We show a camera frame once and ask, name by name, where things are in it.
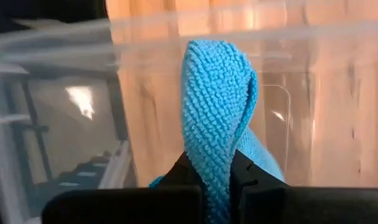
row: wood grain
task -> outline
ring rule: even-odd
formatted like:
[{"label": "wood grain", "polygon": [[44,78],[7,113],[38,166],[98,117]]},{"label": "wood grain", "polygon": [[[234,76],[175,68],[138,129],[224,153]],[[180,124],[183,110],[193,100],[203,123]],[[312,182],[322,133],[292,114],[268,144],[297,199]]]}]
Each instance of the wood grain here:
[{"label": "wood grain", "polygon": [[[289,7],[248,2],[107,1],[112,21],[169,13],[111,29],[113,42],[127,47],[116,57],[140,186],[166,173],[182,152],[179,72],[185,43],[177,38],[378,19],[378,0]],[[232,10],[214,13],[216,6]],[[130,47],[165,39],[170,43]],[[251,128],[285,169],[289,184],[378,186],[378,32],[234,43],[259,71]],[[268,57],[273,54],[289,57]]]}]

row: black object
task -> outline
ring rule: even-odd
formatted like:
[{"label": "black object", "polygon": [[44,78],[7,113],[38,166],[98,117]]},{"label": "black object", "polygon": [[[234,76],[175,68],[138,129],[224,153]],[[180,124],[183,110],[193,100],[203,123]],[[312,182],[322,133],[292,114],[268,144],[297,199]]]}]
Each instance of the black object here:
[{"label": "black object", "polygon": [[12,19],[5,16],[0,12],[0,34],[5,32],[11,32],[16,30],[26,30],[29,29],[26,26],[20,25],[14,22]]},{"label": "black object", "polygon": [[105,0],[0,0],[0,9],[10,18],[56,19],[67,23],[107,17]]},{"label": "black object", "polygon": [[[230,182],[233,224],[378,224],[378,189],[291,187],[239,151]],[[153,189],[63,194],[46,206],[42,223],[205,223],[205,194],[182,154]]]}]

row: clear plastic container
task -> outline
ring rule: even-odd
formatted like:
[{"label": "clear plastic container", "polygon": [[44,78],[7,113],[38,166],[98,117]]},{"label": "clear plastic container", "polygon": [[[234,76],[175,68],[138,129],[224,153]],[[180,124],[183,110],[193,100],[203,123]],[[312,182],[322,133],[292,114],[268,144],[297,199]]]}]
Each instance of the clear plastic container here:
[{"label": "clear plastic container", "polygon": [[183,150],[191,39],[247,54],[260,80],[251,128],[288,184],[378,187],[378,1],[262,1],[0,37],[5,221],[36,222],[67,190],[166,173]]}]

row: towel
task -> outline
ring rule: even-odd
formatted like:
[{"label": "towel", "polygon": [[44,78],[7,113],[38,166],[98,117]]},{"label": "towel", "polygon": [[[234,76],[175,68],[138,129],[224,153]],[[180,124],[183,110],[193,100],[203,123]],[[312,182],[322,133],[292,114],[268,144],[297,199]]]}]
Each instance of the towel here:
[{"label": "towel", "polygon": [[185,153],[206,186],[207,223],[229,223],[236,149],[284,181],[278,163],[249,128],[257,98],[256,72],[233,44],[188,43],[181,72],[182,134]]}]

